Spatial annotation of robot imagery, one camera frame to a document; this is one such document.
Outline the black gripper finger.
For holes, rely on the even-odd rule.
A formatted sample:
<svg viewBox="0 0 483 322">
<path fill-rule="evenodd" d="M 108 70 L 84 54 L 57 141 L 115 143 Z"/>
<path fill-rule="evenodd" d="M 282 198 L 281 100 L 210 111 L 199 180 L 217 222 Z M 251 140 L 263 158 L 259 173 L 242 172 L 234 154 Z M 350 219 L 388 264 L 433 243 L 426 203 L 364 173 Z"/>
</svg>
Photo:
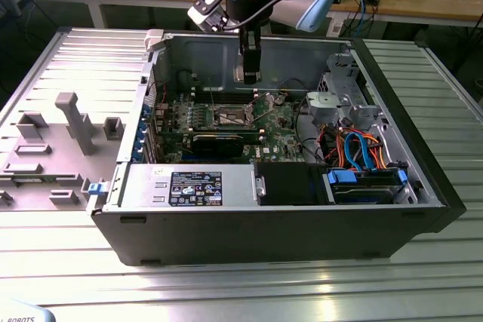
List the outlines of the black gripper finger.
<svg viewBox="0 0 483 322">
<path fill-rule="evenodd" d="M 242 27 L 239 33 L 241 67 L 245 84 L 257 83 L 260 72 L 261 46 L 260 28 Z"/>
</svg>

